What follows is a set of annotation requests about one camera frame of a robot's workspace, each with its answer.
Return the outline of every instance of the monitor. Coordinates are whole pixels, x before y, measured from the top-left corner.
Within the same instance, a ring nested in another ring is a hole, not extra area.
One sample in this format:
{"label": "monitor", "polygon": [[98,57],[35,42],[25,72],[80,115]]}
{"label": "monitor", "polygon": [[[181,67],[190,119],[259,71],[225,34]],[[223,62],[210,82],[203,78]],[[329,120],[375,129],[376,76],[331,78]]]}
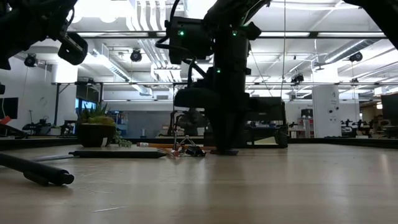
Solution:
{"label": "monitor", "polygon": [[384,119],[397,119],[398,114],[398,94],[382,95],[381,104],[383,105]]}

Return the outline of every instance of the table surface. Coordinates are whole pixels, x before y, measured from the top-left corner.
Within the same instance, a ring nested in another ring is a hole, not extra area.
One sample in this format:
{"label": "table surface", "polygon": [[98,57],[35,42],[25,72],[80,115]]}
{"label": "table surface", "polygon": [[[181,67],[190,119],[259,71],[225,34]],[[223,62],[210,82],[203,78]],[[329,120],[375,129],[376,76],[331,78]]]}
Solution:
{"label": "table surface", "polygon": [[[24,149],[65,155],[79,146]],[[67,159],[71,185],[0,167],[1,223],[398,223],[398,151],[322,144],[239,156]]]}

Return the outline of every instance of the white column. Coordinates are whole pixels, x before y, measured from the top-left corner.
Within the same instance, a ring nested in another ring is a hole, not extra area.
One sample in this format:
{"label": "white column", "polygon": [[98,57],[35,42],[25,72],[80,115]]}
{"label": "white column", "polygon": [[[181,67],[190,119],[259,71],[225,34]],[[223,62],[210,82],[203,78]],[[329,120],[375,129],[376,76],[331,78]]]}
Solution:
{"label": "white column", "polygon": [[315,137],[341,136],[338,86],[313,87],[312,95]]}
{"label": "white column", "polygon": [[[53,82],[73,83],[77,81],[78,67],[70,65],[68,62],[61,61],[52,67]],[[75,116],[76,86],[70,85],[64,89],[58,102],[57,125],[63,125],[65,118]]]}
{"label": "white column", "polygon": [[[313,73],[314,82],[338,82],[338,71],[334,66]],[[315,138],[341,136],[340,93],[338,86],[315,86],[312,88]]]}

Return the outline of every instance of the succulent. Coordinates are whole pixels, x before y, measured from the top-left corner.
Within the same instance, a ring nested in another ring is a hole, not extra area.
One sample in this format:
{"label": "succulent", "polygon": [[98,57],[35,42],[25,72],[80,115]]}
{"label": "succulent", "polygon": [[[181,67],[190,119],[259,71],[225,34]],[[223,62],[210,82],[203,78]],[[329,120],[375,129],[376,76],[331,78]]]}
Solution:
{"label": "succulent", "polygon": [[101,106],[101,104],[97,104],[96,108],[85,108],[79,116],[79,123],[92,123],[89,122],[90,118],[97,118],[100,116],[106,116],[106,109],[108,107],[108,104],[106,104],[104,107]]}
{"label": "succulent", "polygon": [[[110,118],[106,115],[107,107],[108,107],[108,104],[105,105],[103,108],[101,107],[101,104],[97,104],[95,109],[94,108],[90,108],[90,109],[85,108],[80,113],[78,122],[80,124],[88,123],[88,124],[102,124],[102,125],[114,126],[116,129],[116,123],[114,122],[113,118]],[[127,141],[127,140],[121,138],[121,131],[116,130],[115,134],[113,136],[113,139],[115,140],[116,144],[119,145],[119,147],[131,147],[132,146],[131,141]]]}

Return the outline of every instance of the security camera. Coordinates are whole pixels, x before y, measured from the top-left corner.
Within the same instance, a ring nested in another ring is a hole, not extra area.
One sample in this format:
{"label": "security camera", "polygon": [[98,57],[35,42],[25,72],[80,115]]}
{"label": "security camera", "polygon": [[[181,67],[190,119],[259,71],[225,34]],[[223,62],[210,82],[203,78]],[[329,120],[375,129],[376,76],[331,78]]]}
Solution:
{"label": "security camera", "polygon": [[133,49],[130,59],[133,62],[140,62],[142,60],[142,54],[141,54],[141,49]]}
{"label": "security camera", "polygon": [[304,76],[301,73],[292,78],[292,83],[302,83],[302,82],[304,82]]}
{"label": "security camera", "polygon": [[362,59],[363,59],[363,55],[362,55],[361,52],[355,53],[355,54],[351,55],[351,56],[348,58],[348,60],[349,60],[350,62],[360,62],[360,61],[362,61]]}
{"label": "security camera", "polygon": [[28,54],[24,64],[26,67],[35,68],[39,64],[39,61],[36,59],[36,54]]}

